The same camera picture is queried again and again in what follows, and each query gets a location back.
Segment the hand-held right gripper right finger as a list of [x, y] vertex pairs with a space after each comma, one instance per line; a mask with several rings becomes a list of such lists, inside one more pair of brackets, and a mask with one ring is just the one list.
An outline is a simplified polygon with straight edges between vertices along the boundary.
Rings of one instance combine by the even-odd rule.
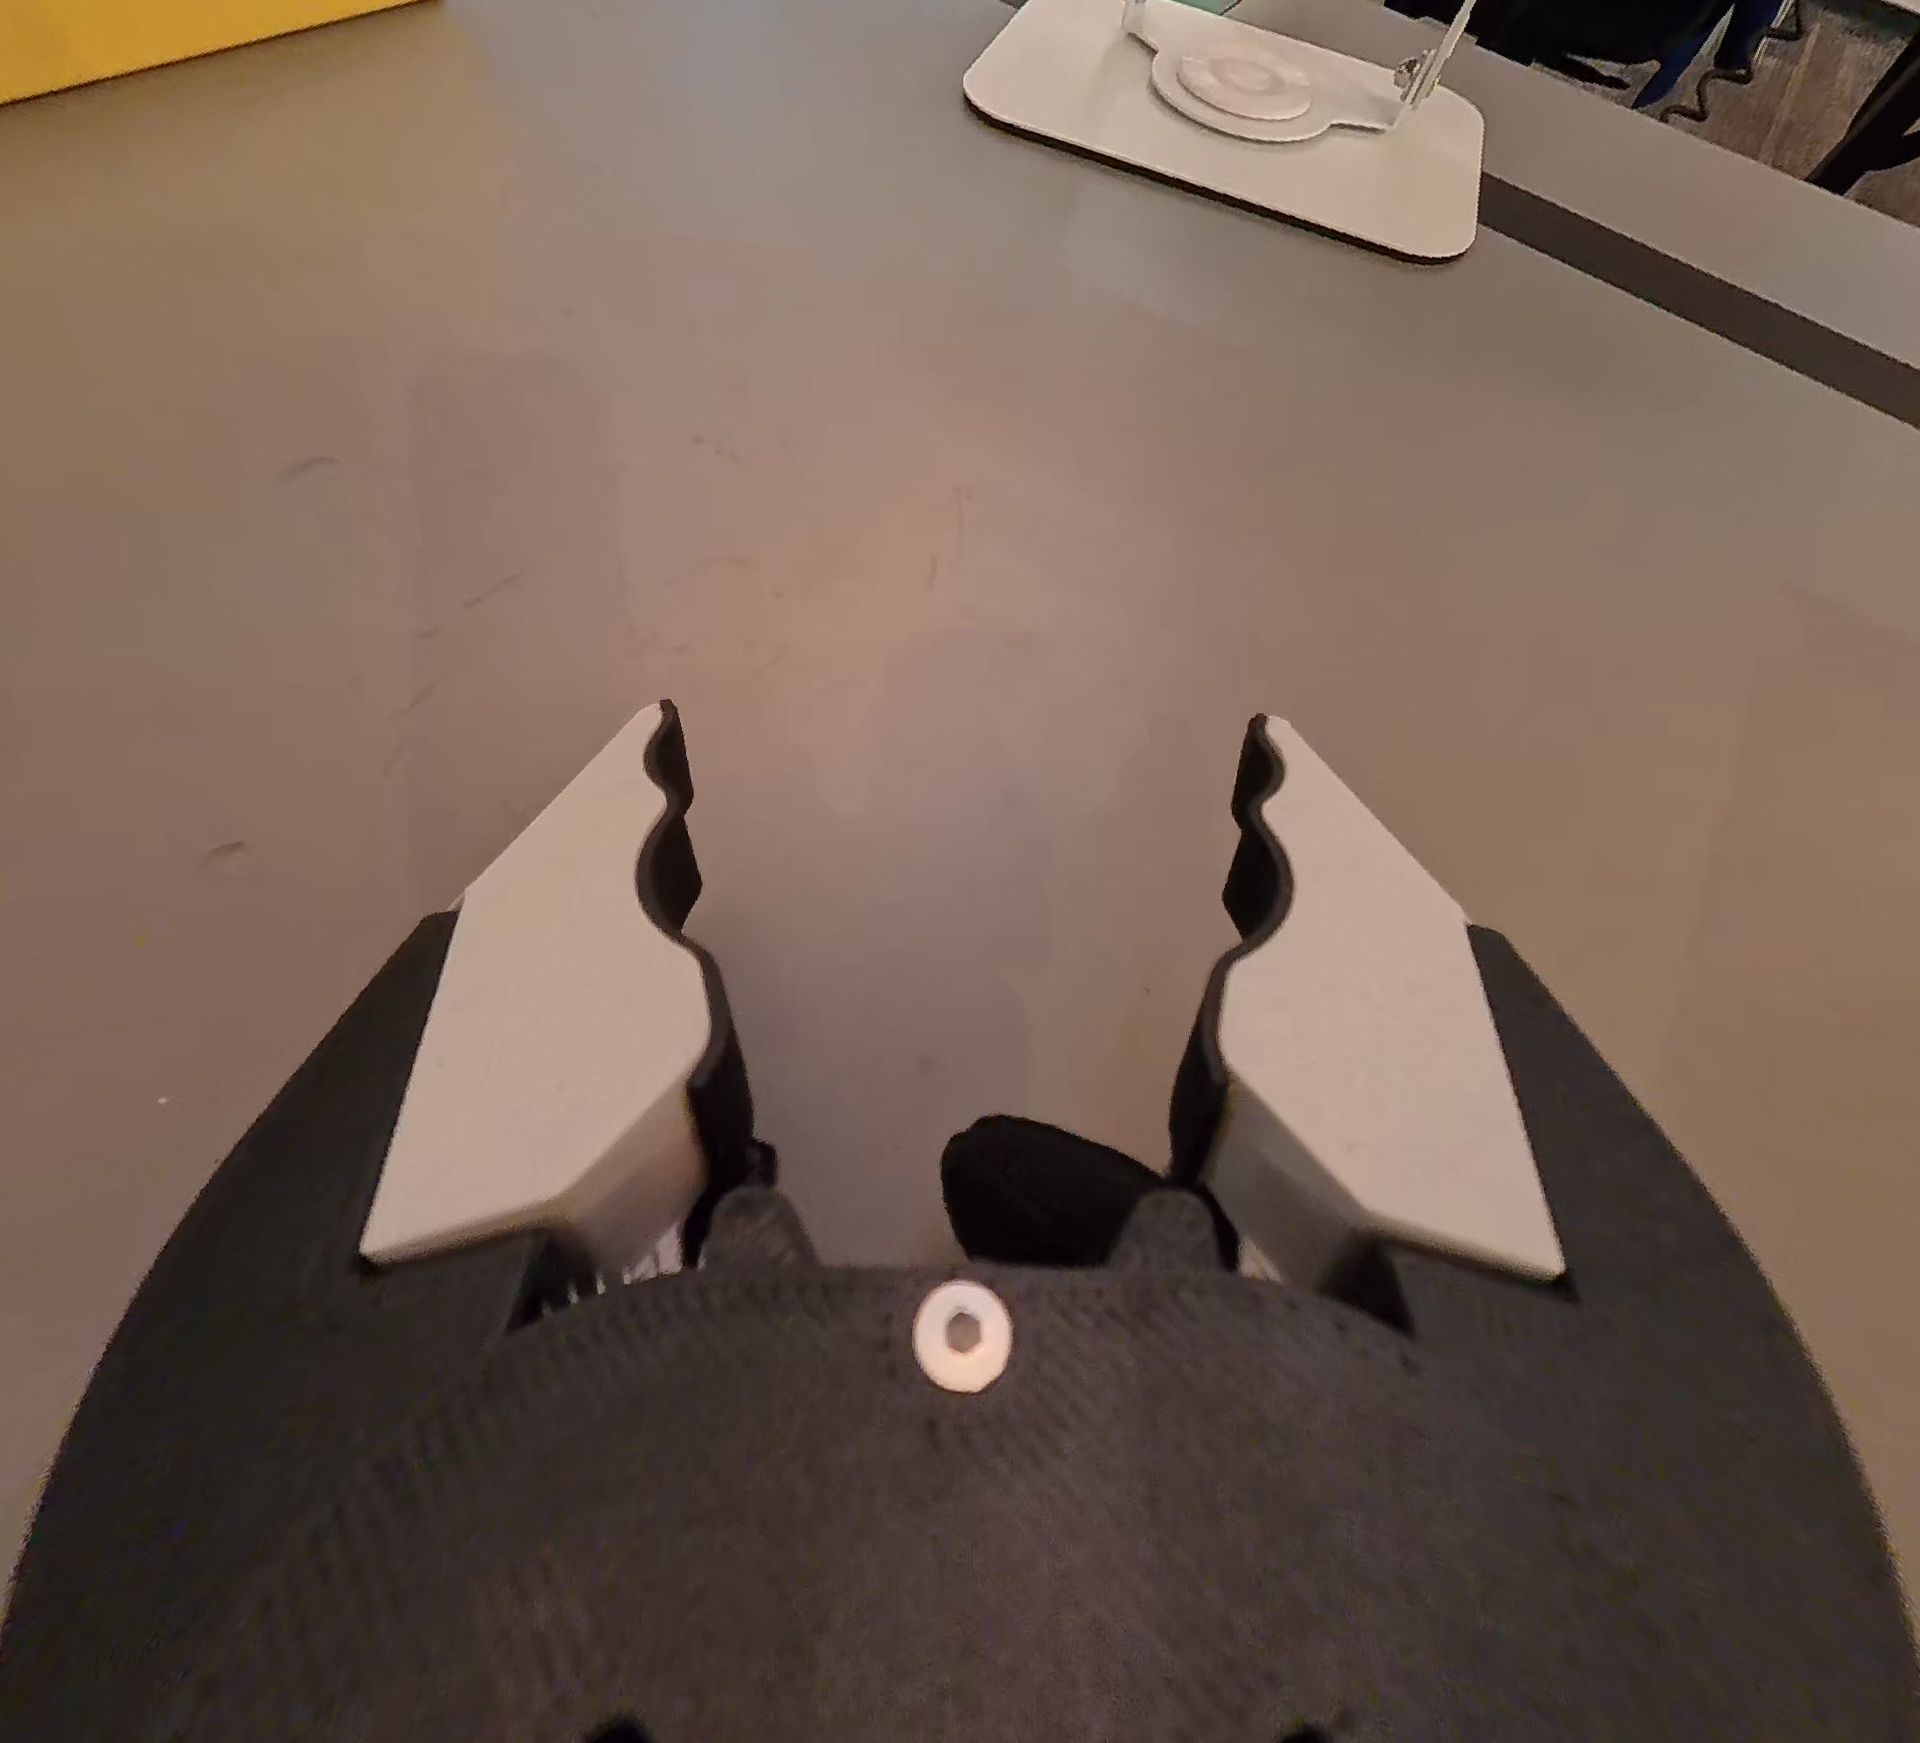
[[1257, 713], [1232, 784], [1235, 939], [1206, 978], [1168, 1096], [1168, 1182], [1243, 1274], [1334, 1289], [1380, 1245], [1562, 1283], [1463, 903], [1288, 720]]

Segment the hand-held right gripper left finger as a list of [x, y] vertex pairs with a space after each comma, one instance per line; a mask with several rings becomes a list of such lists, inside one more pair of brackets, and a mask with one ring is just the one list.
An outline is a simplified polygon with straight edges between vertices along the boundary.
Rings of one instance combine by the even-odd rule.
[[357, 1254], [406, 1267], [513, 1233], [569, 1274], [692, 1274], [717, 1204], [781, 1154], [717, 960], [672, 699], [463, 883]]

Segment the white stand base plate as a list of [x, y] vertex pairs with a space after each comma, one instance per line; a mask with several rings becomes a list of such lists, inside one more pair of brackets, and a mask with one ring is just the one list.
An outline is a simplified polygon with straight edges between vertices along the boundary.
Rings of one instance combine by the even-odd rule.
[[961, 71], [1013, 134], [1243, 210], [1456, 263], [1480, 243], [1484, 114], [1382, 61], [1184, 0], [1027, 0]]

